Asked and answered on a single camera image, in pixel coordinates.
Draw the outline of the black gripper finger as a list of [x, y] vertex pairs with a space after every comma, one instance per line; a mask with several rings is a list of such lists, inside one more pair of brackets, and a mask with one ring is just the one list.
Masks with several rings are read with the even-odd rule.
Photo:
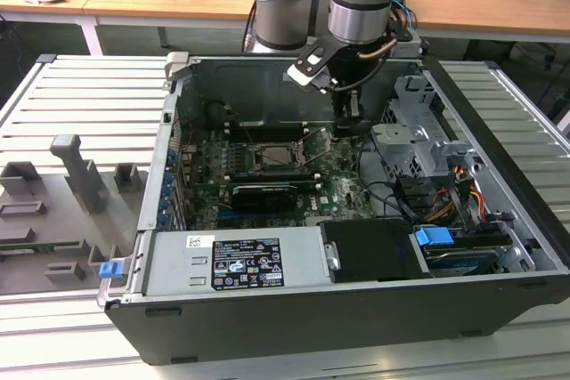
[[353, 137], [366, 133], [361, 95], [361, 89], [335, 92], [336, 137]]

